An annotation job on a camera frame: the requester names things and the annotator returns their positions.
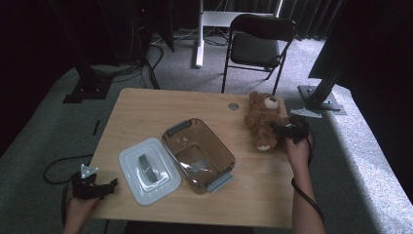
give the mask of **wooden table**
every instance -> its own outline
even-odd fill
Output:
[[[232,110],[230,103],[239,109]],[[286,116],[281,101],[282,115]],[[110,116],[91,166],[97,183],[118,179],[115,193],[100,201],[93,217],[167,222],[290,227],[293,177],[283,149],[260,152],[244,124],[248,95],[124,89]],[[197,195],[180,186],[144,207],[133,198],[119,164],[122,150],[191,118],[203,120],[236,158],[234,178],[217,192]]]

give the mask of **hand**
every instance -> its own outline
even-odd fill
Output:
[[[67,204],[63,233],[80,233],[99,198],[73,198]]]
[[[288,162],[294,172],[308,168],[308,160],[310,156],[310,145],[306,139],[302,139],[294,143],[292,138],[285,139],[286,152],[288,155]]]

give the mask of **human arm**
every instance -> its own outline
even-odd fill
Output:
[[[287,138],[285,143],[296,186],[316,201],[308,169],[310,155],[308,141],[303,139],[295,144],[291,138]],[[292,205],[292,230],[293,233],[325,233],[318,212],[295,189]]]
[[[73,198],[70,200],[67,205],[63,234],[79,234],[97,200],[98,198],[88,200]]]

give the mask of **teddy bear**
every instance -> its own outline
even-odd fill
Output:
[[[249,113],[245,115],[244,122],[251,128],[252,145],[261,151],[274,149],[282,137],[273,133],[271,122],[285,126],[287,117],[280,116],[280,102],[270,94],[249,93]]]

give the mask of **stand base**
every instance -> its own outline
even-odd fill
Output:
[[[338,104],[334,95],[330,93],[327,99],[323,103],[316,103],[310,99],[310,96],[314,93],[317,86],[299,86],[301,97],[303,98],[306,108],[311,110],[331,110],[336,115],[347,115],[343,105]]]
[[[113,76],[97,75],[99,82],[92,90],[82,89],[82,79],[79,80],[73,93],[64,98],[63,103],[82,103],[84,99],[105,99],[113,81]]]

